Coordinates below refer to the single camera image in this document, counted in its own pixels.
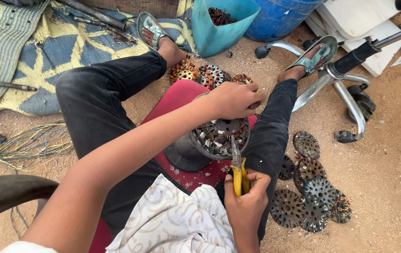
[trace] sandal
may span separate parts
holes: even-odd
[[[324,44],[316,53],[313,55],[311,59],[305,58],[304,55],[311,51],[317,44]],[[327,35],[319,40],[317,40],[308,50],[306,50],[300,57],[295,61],[291,66],[289,66],[285,71],[292,68],[293,66],[304,66],[306,75],[303,78],[310,76],[314,73],[317,69],[314,67],[318,62],[320,62],[323,58],[327,57],[327,60],[322,64],[322,66],[329,63],[333,56],[335,55],[336,51],[338,50],[338,40],[332,36]]]
[[[138,38],[145,43],[151,50],[158,51],[160,49],[159,42],[160,38],[163,36],[168,36],[168,33],[161,29],[153,20],[153,16],[148,12],[141,12],[138,16],[138,20],[136,22],[136,29],[138,31]],[[154,38],[152,39],[152,45],[149,45],[146,41],[146,38],[143,35],[142,29],[146,28],[149,32],[154,34]]]

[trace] white cloth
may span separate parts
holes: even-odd
[[[106,250],[231,253],[236,252],[236,247],[226,210],[213,187],[202,185],[188,196],[160,174]],[[15,242],[1,251],[15,252],[55,253],[28,242]]]

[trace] yellow pliers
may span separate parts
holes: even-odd
[[[237,197],[241,196],[241,183],[244,187],[244,193],[250,191],[250,181],[247,179],[247,173],[244,169],[246,158],[241,158],[241,152],[236,146],[235,137],[231,136],[231,169],[233,170],[233,188]]]

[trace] plastic container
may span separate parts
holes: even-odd
[[[276,41],[292,32],[323,0],[255,0],[261,12],[245,37],[254,41]]]
[[[210,7],[226,9],[232,24],[215,26],[211,21]],[[261,8],[252,0],[196,0],[192,12],[192,30],[198,54],[209,57],[235,45],[254,21]]]

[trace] black jeans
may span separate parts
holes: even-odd
[[[56,92],[77,156],[82,158],[135,128],[121,101],[162,77],[165,71],[166,61],[156,52],[66,71],[58,79]],[[275,86],[266,108],[251,131],[250,142],[243,154],[246,167],[271,176],[272,181],[267,188],[269,203],[286,149],[287,127],[296,95],[297,81],[294,79]],[[113,187],[107,195],[101,217],[113,237],[124,228],[138,200],[161,173],[180,190],[190,193],[175,182],[154,158],[151,159]],[[223,199],[223,184],[217,186],[217,191]],[[258,229],[260,240],[264,237],[269,206]]]

